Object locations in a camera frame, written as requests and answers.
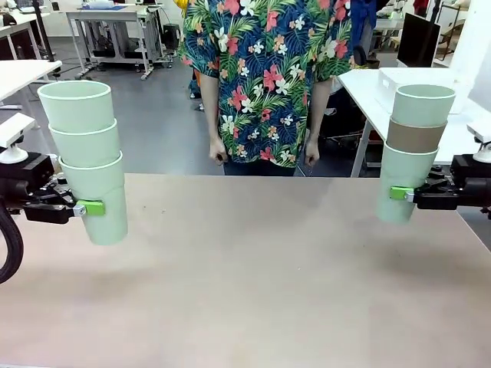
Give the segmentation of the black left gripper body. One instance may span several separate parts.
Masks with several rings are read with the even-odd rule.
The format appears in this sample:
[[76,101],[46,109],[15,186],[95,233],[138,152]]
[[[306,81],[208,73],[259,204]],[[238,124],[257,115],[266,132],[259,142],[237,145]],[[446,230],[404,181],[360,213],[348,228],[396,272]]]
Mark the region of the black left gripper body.
[[47,186],[54,175],[51,157],[28,153],[20,163],[1,164],[1,207],[4,209],[56,209]]

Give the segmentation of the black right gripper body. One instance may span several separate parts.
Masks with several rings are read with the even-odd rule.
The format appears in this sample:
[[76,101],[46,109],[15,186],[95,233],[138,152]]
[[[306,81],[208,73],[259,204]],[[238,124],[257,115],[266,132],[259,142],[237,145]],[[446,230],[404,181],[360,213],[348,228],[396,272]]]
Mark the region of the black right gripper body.
[[457,205],[490,207],[490,164],[481,163],[472,154],[455,155],[450,172],[456,186]]

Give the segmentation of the person's left hand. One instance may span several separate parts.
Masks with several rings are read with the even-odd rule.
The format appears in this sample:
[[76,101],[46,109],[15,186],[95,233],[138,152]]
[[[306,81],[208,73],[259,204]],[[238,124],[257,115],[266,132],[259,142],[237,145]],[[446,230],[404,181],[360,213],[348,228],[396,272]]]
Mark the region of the person's left hand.
[[319,158],[318,141],[309,139],[305,145],[305,165],[313,167]]

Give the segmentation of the person's right hand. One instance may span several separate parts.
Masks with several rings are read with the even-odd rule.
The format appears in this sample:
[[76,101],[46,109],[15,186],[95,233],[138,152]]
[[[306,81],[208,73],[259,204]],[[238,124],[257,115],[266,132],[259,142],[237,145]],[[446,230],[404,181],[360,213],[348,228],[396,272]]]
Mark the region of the person's right hand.
[[219,136],[210,138],[209,141],[209,157],[218,165],[228,161],[226,148],[222,139]]

